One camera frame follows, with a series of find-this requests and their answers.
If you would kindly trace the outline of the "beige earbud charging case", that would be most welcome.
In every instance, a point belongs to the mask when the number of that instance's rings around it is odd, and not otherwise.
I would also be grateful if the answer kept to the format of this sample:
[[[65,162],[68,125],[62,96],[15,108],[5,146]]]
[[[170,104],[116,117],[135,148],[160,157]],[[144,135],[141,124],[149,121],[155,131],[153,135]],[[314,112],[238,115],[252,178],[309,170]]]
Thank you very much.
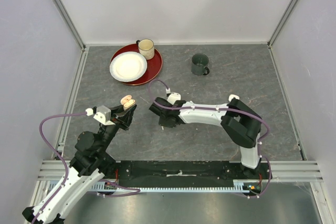
[[[124,110],[127,110],[128,108],[132,107],[136,104],[135,99],[132,98],[132,95],[126,95],[120,100],[121,105],[123,106]]]

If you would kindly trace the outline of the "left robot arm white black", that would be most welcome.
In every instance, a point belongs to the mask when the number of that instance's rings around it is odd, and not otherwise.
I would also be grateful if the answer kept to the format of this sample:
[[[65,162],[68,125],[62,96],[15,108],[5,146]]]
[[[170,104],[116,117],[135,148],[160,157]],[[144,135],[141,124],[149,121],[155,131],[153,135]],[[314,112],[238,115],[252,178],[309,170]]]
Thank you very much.
[[[23,210],[29,223],[63,223],[96,182],[114,175],[116,162],[106,150],[119,129],[129,129],[136,107],[135,99],[127,95],[118,106],[102,105],[80,113],[98,121],[99,131],[78,136],[77,151],[69,164],[63,162],[65,173],[60,181],[39,204]]]

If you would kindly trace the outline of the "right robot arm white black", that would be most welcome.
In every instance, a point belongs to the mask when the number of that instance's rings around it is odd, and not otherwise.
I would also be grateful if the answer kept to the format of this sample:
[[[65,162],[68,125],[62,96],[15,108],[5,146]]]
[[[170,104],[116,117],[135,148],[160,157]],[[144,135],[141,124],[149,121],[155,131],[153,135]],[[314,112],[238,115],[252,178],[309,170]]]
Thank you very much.
[[[173,104],[157,97],[149,110],[159,117],[159,125],[176,127],[180,124],[202,123],[219,126],[239,146],[241,174],[248,179],[259,173],[261,117],[237,98],[229,103],[209,105],[176,100]]]

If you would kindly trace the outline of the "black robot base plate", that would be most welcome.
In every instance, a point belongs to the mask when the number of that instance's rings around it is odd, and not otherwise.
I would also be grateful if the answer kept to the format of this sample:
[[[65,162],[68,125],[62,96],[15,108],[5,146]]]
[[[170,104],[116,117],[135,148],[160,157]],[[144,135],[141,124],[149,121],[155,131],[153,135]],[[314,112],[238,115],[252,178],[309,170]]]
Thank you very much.
[[[130,188],[233,187],[235,180],[261,178],[269,178],[267,163],[251,169],[230,161],[120,161],[105,175]]]

